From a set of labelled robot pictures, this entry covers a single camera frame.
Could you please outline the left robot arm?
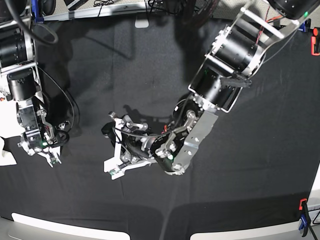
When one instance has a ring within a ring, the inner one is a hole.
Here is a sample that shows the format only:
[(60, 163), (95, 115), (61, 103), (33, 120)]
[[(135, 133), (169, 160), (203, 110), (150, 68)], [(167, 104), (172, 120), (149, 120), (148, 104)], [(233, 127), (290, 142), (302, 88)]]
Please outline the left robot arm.
[(248, 1), (219, 31), (188, 86), (189, 94), (177, 103), (161, 133), (153, 133), (147, 123), (136, 123), (129, 115), (109, 114), (112, 121), (101, 131), (113, 142), (114, 154), (104, 161), (103, 170), (113, 180), (152, 164), (171, 176), (184, 174), (213, 129), (217, 111), (231, 111), (242, 90), (252, 85), (268, 49), (292, 36), (320, 7), (317, 0), (270, 0), (268, 5), (289, 20), (288, 25), (275, 27), (253, 13), (252, 4)]

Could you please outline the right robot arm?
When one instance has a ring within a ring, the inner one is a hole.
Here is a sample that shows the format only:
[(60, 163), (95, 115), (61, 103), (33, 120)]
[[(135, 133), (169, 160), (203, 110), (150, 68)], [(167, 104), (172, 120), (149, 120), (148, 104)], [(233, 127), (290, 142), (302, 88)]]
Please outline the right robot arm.
[(5, 139), (19, 137), (29, 156), (40, 155), (50, 166), (61, 163), (61, 147), (69, 141), (66, 123), (52, 124), (49, 99), (43, 92), (37, 44), (52, 46), (57, 34), (43, 23), (42, 0), (0, 2), (0, 164), (15, 165)]

